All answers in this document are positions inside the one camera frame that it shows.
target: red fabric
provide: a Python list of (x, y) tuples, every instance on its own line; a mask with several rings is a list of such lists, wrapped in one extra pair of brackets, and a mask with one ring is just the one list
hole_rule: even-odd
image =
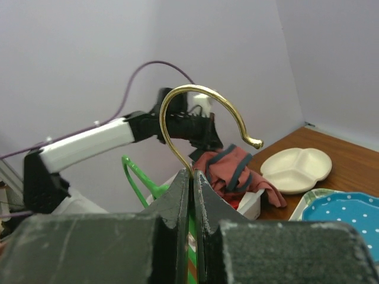
[[(205, 152), (193, 165), (193, 168), (206, 173), (205, 171), (207, 161), (213, 158), (219, 152), (222, 152), (222, 150), (216, 150), (215, 152)], [(242, 161), (242, 159), (246, 157), (247, 154), (248, 153), (245, 152), (242, 148), (235, 147), (231, 153), (225, 155), (217, 163), (209, 165), (209, 172), (206, 173), (210, 175), (210, 185), (212, 186), (213, 190), (226, 202), (228, 202), (234, 209), (238, 208), (239, 202), (245, 195), (245, 192), (225, 192), (224, 190), (232, 179), (237, 166)], [(265, 189), (270, 204), (273, 204), (276, 207), (287, 206), (285, 199), (274, 185), (247, 167), (244, 168), (243, 172), (239, 176), (239, 183), (237, 185), (237, 188), (247, 182), (250, 173), (252, 174), (253, 179), (247, 188), (248, 192), (257, 192), (260, 189)]]

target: teal plate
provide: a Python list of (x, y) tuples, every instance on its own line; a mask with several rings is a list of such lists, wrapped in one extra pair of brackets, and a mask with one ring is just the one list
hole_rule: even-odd
[(352, 225), (379, 262), (379, 198), (360, 192), (338, 192), (315, 199), (303, 221), (339, 221)]

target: wooden table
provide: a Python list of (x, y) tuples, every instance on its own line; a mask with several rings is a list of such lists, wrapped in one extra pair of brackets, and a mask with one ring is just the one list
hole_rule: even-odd
[[(379, 197), (379, 152), (322, 134), (306, 127), (254, 155), (249, 168), (260, 172), (262, 163), (271, 155), (288, 148), (316, 148), (332, 159), (330, 175), (316, 184), (315, 188), (329, 188), (339, 191), (359, 191)], [(303, 194), (284, 195), (288, 205), (276, 208), (262, 202), (260, 220), (288, 220)]]

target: white plastic plate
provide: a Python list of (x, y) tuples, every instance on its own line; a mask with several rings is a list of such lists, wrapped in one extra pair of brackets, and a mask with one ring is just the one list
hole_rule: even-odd
[(313, 148), (290, 148), (268, 158), (261, 173), (284, 194), (297, 194), (312, 189), (332, 170), (330, 157)]

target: gold metal hook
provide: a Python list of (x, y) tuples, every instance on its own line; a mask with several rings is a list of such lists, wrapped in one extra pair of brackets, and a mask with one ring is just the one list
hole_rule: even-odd
[(162, 106), (160, 107), (160, 112), (159, 112), (159, 125), (160, 125), (160, 130), (162, 131), (163, 137), (168, 145), (168, 147), (171, 149), (171, 151), (176, 155), (176, 157), (180, 160), (180, 162), (186, 167), (186, 169), (189, 171), (189, 176), (190, 178), (194, 177), (194, 171), (191, 167), (191, 165), (183, 158), (183, 156), (179, 153), (179, 151), (176, 149), (174, 144), (172, 144), (170, 135), (167, 130), (167, 125), (166, 125), (166, 111), (168, 108), (169, 103), (171, 100), (179, 95), (180, 93), (184, 92), (197, 92), (197, 93), (203, 93), (204, 95), (210, 96), (211, 98), (214, 98), (216, 101), (218, 101), (220, 104), (222, 104), (234, 117), (234, 119), (237, 122), (239, 132), (241, 134), (241, 138), (244, 142), (247, 144), (253, 146), (256, 149), (262, 148), (263, 147), (263, 141), (258, 140), (258, 139), (253, 139), (249, 136), (248, 131), (246, 130), (246, 125), (243, 122), (243, 119), (241, 115), (239, 114), (238, 110), (223, 96), (221, 96), (219, 93), (216, 91), (203, 87), (203, 86), (198, 86), (198, 85), (183, 85), (180, 87), (177, 87), (170, 91), (166, 95), (166, 98), (162, 102)]

